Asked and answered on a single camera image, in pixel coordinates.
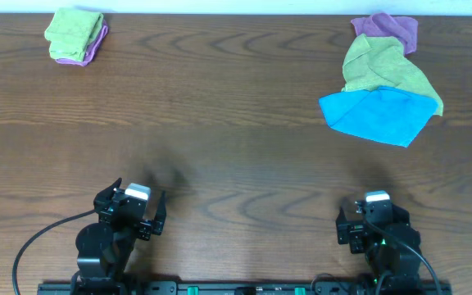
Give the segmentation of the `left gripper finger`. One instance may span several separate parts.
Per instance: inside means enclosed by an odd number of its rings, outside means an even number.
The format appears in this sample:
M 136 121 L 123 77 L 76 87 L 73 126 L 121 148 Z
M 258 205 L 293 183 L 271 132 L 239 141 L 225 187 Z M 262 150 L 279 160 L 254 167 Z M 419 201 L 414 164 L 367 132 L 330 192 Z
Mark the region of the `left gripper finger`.
M 156 214 L 152 220 L 152 234 L 161 235 L 166 222 L 166 192 L 161 192 Z
M 121 182 L 122 178 L 118 178 L 110 186 L 106 187 L 101 192 L 99 192 L 93 200 L 94 208 L 98 209 L 109 205 L 116 193 L 116 190 L 120 187 Z

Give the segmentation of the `blue microfiber cloth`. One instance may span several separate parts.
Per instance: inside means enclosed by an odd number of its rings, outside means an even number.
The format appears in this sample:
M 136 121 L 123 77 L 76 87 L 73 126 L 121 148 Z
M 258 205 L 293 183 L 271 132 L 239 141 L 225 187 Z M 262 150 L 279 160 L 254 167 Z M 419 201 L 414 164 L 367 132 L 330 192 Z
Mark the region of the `blue microfiber cloth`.
M 331 129 L 404 148 L 438 109 L 432 98 L 387 86 L 333 93 L 322 97 L 319 104 Z

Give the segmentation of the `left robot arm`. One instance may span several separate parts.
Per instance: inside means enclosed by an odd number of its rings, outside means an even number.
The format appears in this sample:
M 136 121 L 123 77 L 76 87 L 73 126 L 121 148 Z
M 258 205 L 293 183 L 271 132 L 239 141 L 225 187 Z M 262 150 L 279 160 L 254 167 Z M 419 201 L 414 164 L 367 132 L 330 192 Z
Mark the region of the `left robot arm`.
M 148 241 L 163 232 L 166 193 L 162 192 L 153 218 L 145 219 L 151 189 L 140 184 L 120 187 L 122 179 L 99 192 L 93 200 L 98 222 L 77 235 L 79 270 L 70 282 L 71 294 L 142 294 L 136 278 L 125 267 L 137 240 Z

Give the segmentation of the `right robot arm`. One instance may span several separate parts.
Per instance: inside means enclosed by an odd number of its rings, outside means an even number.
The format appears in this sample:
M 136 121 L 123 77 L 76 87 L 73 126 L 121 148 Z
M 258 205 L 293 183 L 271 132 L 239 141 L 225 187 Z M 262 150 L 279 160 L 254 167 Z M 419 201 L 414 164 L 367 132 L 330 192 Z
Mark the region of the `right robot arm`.
M 420 233 L 411 228 L 409 212 L 389 200 L 358 201 L 359 220 L 343 209 L 336 219 L 338 243 L 363 254 L 373 275 L 353 288 L 354 294 L 423 294 L 420 282 Z

